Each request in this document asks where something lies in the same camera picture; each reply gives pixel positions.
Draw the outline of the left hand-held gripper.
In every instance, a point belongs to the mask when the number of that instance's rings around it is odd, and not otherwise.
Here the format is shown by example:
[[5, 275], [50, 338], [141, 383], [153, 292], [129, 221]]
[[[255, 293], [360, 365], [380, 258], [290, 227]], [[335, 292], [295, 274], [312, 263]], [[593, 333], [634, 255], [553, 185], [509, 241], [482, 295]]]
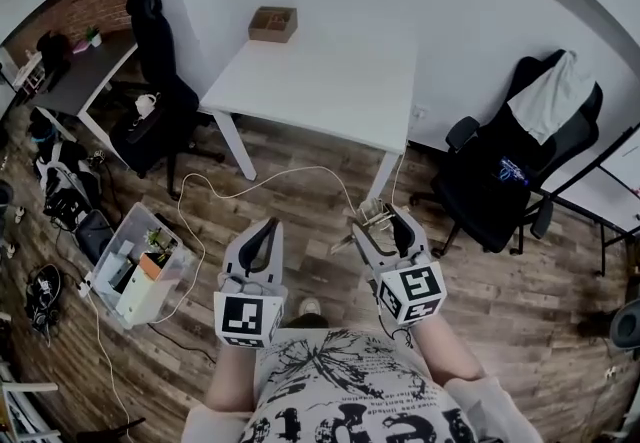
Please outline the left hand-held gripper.
[[268, 347], [284, 316], [284, 227], [274, 217], [247, 228], [227, 247], [214, 293], [215, 333], [228, 346]]

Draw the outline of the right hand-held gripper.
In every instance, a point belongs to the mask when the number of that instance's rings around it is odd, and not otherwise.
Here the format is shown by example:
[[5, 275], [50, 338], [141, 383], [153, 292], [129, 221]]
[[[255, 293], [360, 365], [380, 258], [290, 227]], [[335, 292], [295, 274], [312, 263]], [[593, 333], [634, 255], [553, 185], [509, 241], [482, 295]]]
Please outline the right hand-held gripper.
[[351, 235], [371, 269], [377, 304], [399, 326], [410, 326], [437, 314], [447, 289], [422, 226], [403, 208], [391, 205], [391, 212], [397, 252], [383, 251], [359, 222], [352, 224]]

